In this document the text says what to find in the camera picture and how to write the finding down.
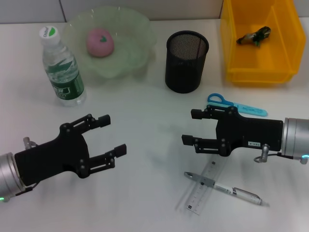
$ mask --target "water bottle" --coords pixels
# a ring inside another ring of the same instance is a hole
[[[57,97],[64,106],[75,106],[86,99],[84,84],[72,52],[60,40],[57,28],[40,30],[43,65]]]

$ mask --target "white bottle cap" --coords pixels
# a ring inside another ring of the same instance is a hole
[[[40,30],[40,39],[43,46],[55,46],[60,42],[58,29],[54,26],[46,26]]]

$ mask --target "green glass bowl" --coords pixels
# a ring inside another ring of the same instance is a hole
[[[94,28],[104,28],[111,34],[114,40],[111,55],[96,58],[87,52],[87,35]],[[80,69],[96,72],[104,78],[124,76],[144,67],[156,44],[146,16],[132,9],[112,6],[77,15],[67,23],[61,37],[75,55]]]

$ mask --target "blue scissors handle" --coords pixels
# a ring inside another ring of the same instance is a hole
[[[212,100],[211,99],[212,97],[218,97],[218,98],[221,99],[221,101]],[[214,103],[220,103],[220,104],[224,104],[224,105],[231,105],[231,106],[234,105],[233,102],[225,100],[224,97],[221,94],[219,94],[219,93],[212,93],[211,95],[208,96],[207,101],[208,102],[214,102]]]

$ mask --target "white tabletop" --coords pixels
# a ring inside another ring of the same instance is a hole
[[[301,19],[309,32],[309,18]],[[269,158],[257,164],[259,150],[240,148],[219,177],[222,184],[258,194],[261,207],[212,191],[200,216],[184,203],[193,183],[184,172],[201,173],[209,159],[182,144],[182,134],[215,138],[214,120],[193,120],[210,93],[264,108],[271,119],[308,118],[308,43],[299,74],[276,88],[239,88],[225,82],[220,20],[152,22],[158,36],[146,73],[121,80],[83,76],[86,102],[62,107],[42,66],[38,32],[45,24],[0,25],[0,150],[24,150],[23,137],[38,144],[59,133],[59,126],[86,114],[111,116],[112,124],[85,134],[91,156],[126,144],[116,168],[79,179],[62,173],[42,181],[33,192],[0,204],[3,232],[307,232],[309,167]],[[60,31],[65,24],[55,24]],[[166,41],[180,30],[202,33],[209,41],[200,87],[177,94],[165,85]]]

